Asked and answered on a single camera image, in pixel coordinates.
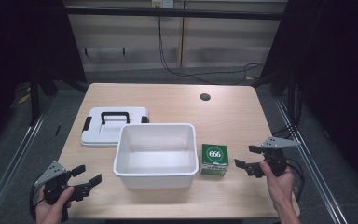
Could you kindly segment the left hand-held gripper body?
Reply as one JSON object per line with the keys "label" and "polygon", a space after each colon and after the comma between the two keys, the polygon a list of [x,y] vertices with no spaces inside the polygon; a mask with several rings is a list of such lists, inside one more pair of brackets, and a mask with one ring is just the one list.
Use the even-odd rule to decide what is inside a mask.
{"label": "left hand-held gripper body", "polygon": [[[53,161],[46,171],[36,179],[34,182],[34,220],[35,207],[39,204],[38,195],[41,188],[44,188],[44,200],[48,204],[55,204],[68,187],[74,188],[74,192],[69,198],[71,203],[83,201],[86,197],[90,196],[91,186],[89,181],[74,186],[68,184],[68,181],[72,178],[72,170],[67,170],[57,161]],[[68,208],[63,208],[61,222],[67,221],[68,218]]]}

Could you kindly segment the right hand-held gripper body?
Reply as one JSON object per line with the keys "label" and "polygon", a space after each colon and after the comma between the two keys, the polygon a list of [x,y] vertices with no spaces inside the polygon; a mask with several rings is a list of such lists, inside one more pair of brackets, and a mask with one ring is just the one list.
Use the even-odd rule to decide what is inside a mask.
{"label": "right hand-held gripper body", "polygon": [[297,147],[300,145],[301,143],[298,141],[273,136],[269,137],[261,145],[264,161],[269,165],[273,174],[280,176],[287,167],[287,161],[284,156],[283,149],[288,147]]}

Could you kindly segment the green cardboard box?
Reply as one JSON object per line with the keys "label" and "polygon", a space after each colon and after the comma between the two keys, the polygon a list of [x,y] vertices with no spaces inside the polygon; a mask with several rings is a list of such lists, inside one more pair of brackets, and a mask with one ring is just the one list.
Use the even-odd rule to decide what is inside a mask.
{"label": "green cardboard box", "polygon": [[227,146],[203,144],[201,152],[201,170],[202,175],[218,175],[226,174],[228,163]]}

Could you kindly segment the white plastic storage bin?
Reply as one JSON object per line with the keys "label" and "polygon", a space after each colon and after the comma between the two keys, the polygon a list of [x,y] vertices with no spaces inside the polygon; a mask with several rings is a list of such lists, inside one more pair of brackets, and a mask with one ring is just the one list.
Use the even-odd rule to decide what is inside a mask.
{"label": "white plastic storage bin", "polygon": [[193,125],[149,123],[122,128],[113,172],[126,188],[188,188],[198,171]]}

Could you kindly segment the person's right hand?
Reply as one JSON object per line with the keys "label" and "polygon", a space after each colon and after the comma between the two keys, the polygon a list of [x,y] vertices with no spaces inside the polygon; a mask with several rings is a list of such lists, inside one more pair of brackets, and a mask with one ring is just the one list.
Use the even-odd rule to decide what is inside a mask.
{"label": "person's right hand", "polygon": [[267,178],[268,193],[274,209],[278,213],[293,210],[292,189],[295,184],[295,176],[291,170],[286,168],[282,175],[276,176],[265,161],[261,161],[259,164]]}

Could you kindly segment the person's left hand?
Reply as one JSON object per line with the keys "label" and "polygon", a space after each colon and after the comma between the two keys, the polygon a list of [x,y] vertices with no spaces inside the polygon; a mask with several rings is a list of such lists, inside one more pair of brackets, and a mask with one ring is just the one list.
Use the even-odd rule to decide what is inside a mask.
{"label": "person's left hand", "polygon": [[60,224],[62,220],[62,209],[70,208],[72,203],[69,198],[74,192],[73,187],[68,187],[55,204],[48,204],[44,200],[44,188],[39,190],[39,204],[35,207],[36,224]]}

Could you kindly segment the black metal stand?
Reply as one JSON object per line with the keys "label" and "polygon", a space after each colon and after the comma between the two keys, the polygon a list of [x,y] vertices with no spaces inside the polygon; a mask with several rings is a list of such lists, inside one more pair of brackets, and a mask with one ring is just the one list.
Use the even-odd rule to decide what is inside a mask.
{"label": "black metal stand", "polygon": [[291,73],[289,76],[287,111],[291,124],[296,126],[296,80],[294,73]]}
{"label": "black metal stand", "polygon": [[32,107],[32,117],[31,117],[30,125],[33,126],[34,124],[36,124],[40,116],[39,85],[38,85],[38,77],[35,69],[31,72],[31,76],[30,76],[30,96],[31,96],[31,107]]}

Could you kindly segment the black curtain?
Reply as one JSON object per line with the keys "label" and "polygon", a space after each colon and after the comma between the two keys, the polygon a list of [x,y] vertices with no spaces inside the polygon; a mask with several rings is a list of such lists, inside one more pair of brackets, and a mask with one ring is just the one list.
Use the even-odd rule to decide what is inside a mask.
{"label": "black curtain", "polygon": [[0,129],[21,83],[86,80],[63,0],[0,0]]}
{"label": "black curtain", "polygon": [[287,0],[262,75],[295,80],[358,173],[358,0]]}

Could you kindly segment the metal floor rail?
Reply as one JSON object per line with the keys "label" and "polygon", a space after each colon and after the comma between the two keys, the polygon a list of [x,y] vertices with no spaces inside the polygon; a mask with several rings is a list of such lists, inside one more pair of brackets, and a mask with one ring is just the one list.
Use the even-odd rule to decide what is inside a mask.
{"label": "metal floor rail", "polygon": [[289,119],[288,109],[283,99],[277,98],[275,103],[281,113],[282,119],[284,120],[285,126],[288,129],[290,136],[300,143],[300,146],[298,147],[299,154],[305,163],[305,166],[310,173],[312,182],[315,185],[319,195],[321,196],[324,206],[326,207],[333,222],[335,224],[349,224],[336,200],[336,197],[333,195],[331,189],[325,182],[325,179],[314,158],[312,157],[300,131],[295,128],[294,124]]}
{"label": "metal floor rail", "polygon": [[10,186],[20,170],[23,161],[30,150],[30,147],[37,136],[40,127],[43,124],[45,115],[49,110],[52,102],[54,101],[53,97],[48,97],[46,103],[42,106],[42,110],[39,115],[36,116],[36,119],[31,122],[27,127],[26,133],[21,138],[20,144],[15,147],[16,151],[10,161],[4,166],[5,171],[0,175],[0,207],[2,202],[7,196]]}

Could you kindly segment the black horizontal frame bar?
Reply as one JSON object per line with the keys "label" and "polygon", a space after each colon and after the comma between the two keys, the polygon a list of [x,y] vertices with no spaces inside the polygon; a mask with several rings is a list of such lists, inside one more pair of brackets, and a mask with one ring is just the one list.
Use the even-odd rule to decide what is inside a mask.
{"label": "black horizontal frame bar", "polygon": [[273,20],[273,21],[279,21],[286,18],[286,15],[284,15],[283,13],[195,10],[195,9],[66,7],[64,10],[68,14],[79,14],[79,15],[150,16],[150,17],[244,19],[244,20]]}

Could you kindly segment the white wall outlet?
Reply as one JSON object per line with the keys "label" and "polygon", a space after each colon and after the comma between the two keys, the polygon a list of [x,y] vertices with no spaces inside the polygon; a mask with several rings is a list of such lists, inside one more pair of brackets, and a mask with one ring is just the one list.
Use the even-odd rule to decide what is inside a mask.
{"label": "white wall outlet", "polygon": [[164,9],[173,9],[174,1],[173,0],[151,0],[152,8],[164,8]]}

